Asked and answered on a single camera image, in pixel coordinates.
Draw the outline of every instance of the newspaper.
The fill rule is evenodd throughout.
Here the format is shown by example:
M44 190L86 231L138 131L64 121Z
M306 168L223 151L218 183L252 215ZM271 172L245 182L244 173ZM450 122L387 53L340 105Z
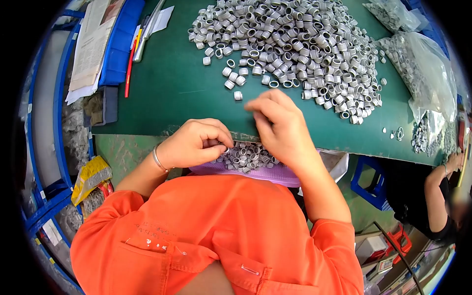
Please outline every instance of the newspaper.
M93 85L101 69L103 55L125 0L95 0L87 6L76 46L69 91Z

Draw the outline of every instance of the green table mat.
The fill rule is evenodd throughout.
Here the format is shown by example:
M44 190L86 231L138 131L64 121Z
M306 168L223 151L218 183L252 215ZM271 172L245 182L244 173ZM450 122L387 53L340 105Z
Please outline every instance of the green table mat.
M151 13L158 0L148 1L143 16ZM374 39L391 33L365 8L361 0L344 0L351 14ZM163 8L175 6L166 29L154 33L147 41L143 59L133 64L129 98L124 98L124 84L119 86L118 121L93 127L98 134L171 135L189 118L217 118L238 140L257 141L258 133L252 114L244 110L244 102L268 90L260 76L249 75L247 83L233 90L224 87L221 71L228 59L236 63L240 51L223 59L212 58L204 66L204 50L188 41L187 29L198 10L214 4L207 0L167 0ZM314 100L301 99L302 88L280 89L303 111L310 135L316 147L350 153L388 157L399 160L438 165L439 151L434 157L416 154L411 146L413 113L408 106L411 97L401 77L387 59L376 63L377 78L386 78L380 92L383 106L376 108L362 125L342 120L334 109L325 110ZM243 93L243 101L235 102L234 91ZM402 141L390 139L392 130L403 127Z

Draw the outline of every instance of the hand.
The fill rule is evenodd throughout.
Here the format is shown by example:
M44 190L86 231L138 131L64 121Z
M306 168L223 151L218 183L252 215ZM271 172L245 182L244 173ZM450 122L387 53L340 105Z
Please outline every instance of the hand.
M223 123L190 119L157 147L156 155L166 169L186 168L215 160L227 147L233 147L233 139Z
M464 153L452 153L449 155L449 159L447 160L447 163L450 164L453 167L453 170L459 169L462 170L462 167L464 165Z
M264 147L293 171L317 154L302 111L280 90L266 91L244 108L253 111Z

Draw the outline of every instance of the blue stool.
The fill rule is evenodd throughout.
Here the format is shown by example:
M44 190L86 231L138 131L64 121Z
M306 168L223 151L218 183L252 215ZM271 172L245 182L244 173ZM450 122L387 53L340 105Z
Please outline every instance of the blue stool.
M359 179L361 178L362 168L364 165L375 170L375 176L371 185L365 189L359 185ZM383 175L384 171L374 157L359 156L354 177L353 180L351 180L351 190L380 211L388 211L392 210L392 207L390 207L387 202L386 189L384 185L385 179Z

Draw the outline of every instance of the woman in black shirt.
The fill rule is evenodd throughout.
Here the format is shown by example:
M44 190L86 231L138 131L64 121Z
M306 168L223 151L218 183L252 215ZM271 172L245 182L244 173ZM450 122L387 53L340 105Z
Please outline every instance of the woman in black shirt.
M436 243L455 243L464 219L471 214L470 196L452 200L449 187L449 178L454 170L462 169L463 158L463 153L453 153L445 165L433 170L411 162L379 159L395 218Z

